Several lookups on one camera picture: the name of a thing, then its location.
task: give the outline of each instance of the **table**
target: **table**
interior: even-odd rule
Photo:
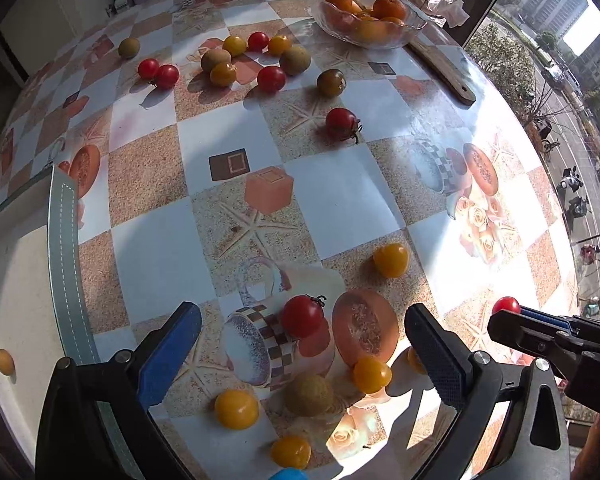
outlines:
[[[310,68],[273,96],[256,75],[266,54],[234,59],[238,81],[213,88],[200,57],[229,34],[286,34]],[[141,50],[121,60],[129,36]],[[433,24],[421,40],[466,76],[477,101],[458,104],[408,51],[365,51],[331,38],[308,0],[151,0],[87,31],[30,78],[0,140],[0,203],[48,163],[78,181],[86,310],[101,360],[135,348],[181,301],[204,326],[164,402],[158,427],[198,479],[268,478],[268,449],[301,432],[311,478],[410,478],[450,424],[432,384],[406,365],[402,319],[422,302],[471,350],[526,356],[490,341],[491,305],[512,295],[552,314],[577,313],[570,244],[554,190],[515,115],[464,51]],[[159,91],[136,79],[146,57],[177,64]],[[337,98],[315,79],[338,68]],[[361,120],[360,143],[327,144],[325,114]],[[385,280],[370,257],[400,242],[408,272]],[[275,313],[297,294],[327,297],[317,336],[292,342]],[[352,392],[347,362],[363,348],[395,380]],[[294,419],[280,389],[301,372],[336,384],[331,413]],[[242,432],[210,409],[228,388],[256,395]],[[487,459],[499,406],[474,457]]]

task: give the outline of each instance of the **blue gripper pad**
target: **blue gripper pad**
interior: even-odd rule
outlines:
[[[138,400],[145,410],[148,410],[149,406],[162,402],[180,366],[200,335],[202,329],[200,309],[189,302],[181,306],[183,305],[186,306],[186,312],[163,335],[154,352],[140,368]],[[163,328],[170,321],[171,318],[165,322]]]
[[[442,402],[462,410],[474,376],[469,349],[456,334],[443,330],[422,303],[407,309],[404,330]]]
[[[553,325],[571,335],[571,326],[564,318],[551,316],[550,314],[545,314],[544,312],[527,308],[526,306],[520,306],[520,314]]]

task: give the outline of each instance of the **fruit bowl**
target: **fruit bowl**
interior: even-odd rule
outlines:
[[[355,0],[363,9],[376,0]],[[311,16],[327,34],[347,43],[372,49],[398,48],[409,43],[426,24],[422,12],[407,0],[399,0],[407,10],[404,25],[385,21],[360,20],[325,0],[311,0]]]

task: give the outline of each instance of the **wooden handle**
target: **wooden handle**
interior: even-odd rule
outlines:
[[[464,80],[462,73],[439,49],[435,46],[425,45],[417,37],[409,42],[408,47],[442,78],[463,104],[471,106],[475,103],[475,94]]]

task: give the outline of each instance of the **bicycle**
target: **bicycle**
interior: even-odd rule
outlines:
[[[560,146],[560,141],[559,140],[555,140],[554,142],[551,142],[549,139],[543,139],[542,140],[542,147],[544,149],[544,154],[546,155],[546,161],[550,162],[551,161],[551,151],[554,148],[557,148],[558,146]]]

